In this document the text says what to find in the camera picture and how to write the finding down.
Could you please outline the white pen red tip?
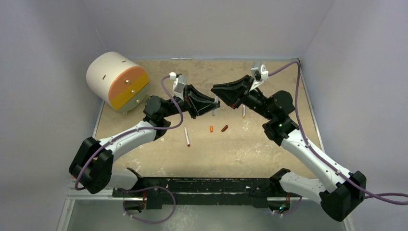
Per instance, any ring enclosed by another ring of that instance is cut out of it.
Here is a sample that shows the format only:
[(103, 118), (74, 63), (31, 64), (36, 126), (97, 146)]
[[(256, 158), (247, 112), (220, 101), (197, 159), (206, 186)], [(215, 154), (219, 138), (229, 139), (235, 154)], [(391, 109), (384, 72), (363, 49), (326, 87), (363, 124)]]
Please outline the white pen red tip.
[(190, 147), (190, 146), (191, 146), (191, 143), (190, 143), (190, 139), (189, 139), (189, 135), (188, 135), (188, 130), (187, 130), (186, 126), (184, 126), (184, 134), (185, 134), (185, 138), (186, 138), (186, 144), (187, 144), (188, 147)]

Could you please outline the white pen grey tip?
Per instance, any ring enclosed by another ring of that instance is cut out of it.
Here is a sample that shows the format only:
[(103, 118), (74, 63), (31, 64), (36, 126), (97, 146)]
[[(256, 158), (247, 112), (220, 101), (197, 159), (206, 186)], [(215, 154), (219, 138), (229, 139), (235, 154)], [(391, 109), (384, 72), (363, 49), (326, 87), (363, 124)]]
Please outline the white pen grey tip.
[(215, 104), (215, 107), (212, 110), (212, 113), (211, 113), (212, 116), (216, 115), (216, 109), (219, 108), (219, 98), (217, 96), (214, 99), (214, 104)]

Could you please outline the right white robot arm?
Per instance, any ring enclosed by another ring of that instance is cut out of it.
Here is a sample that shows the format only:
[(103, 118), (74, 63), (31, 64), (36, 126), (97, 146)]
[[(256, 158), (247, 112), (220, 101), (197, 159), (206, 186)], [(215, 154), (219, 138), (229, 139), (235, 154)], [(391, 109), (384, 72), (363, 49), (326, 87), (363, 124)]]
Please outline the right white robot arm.
[(268, 120), (263, 124), (266, 136), (299, 159), (315, 176), (301, 177), (288, 169), (273, 175), (271, 192), (281, 196), (295, 193), (321, 205), (325, 213), (336, 221), (343, 221), (364, 200), (366, 176), (336, 163), (319, 147), (304, 136), (299, 125), (289, 114), (295, 110), (293, 98), (280, 90), (266, 97), (259, 89), (252, 89), (254, 79), (243, 78), (224, 84), (215, 84), (211, 91), (227, 106), (236, 109), (240, 105), (255, 111)]

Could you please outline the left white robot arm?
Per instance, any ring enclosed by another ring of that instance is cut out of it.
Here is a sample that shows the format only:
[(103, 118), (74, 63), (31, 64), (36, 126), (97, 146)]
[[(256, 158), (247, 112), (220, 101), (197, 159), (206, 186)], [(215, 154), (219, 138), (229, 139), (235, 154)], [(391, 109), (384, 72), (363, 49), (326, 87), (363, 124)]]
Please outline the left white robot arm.
[(182, 116), (188, 112), (195, 119), (220, 107), (215, 99), (200, 93), (192, 85), (187, 85), (184, 90), (181, 97), (172, 96), (168, 100), (155, 95), (148, 97), (143, 120), (119, 134), (100, 140), (93, 137), (85, 139), (69, 167), (69, 173), (76, 180), (75, 189), (95, 194), (105, 188), (118, 188), (132, 197), (141, 195), (141, 176), (132, 169), (114, 169), (113, 163), (135, 148), (153, 142), (169, 129), (181, 125), (171, 125), (166, 117)]

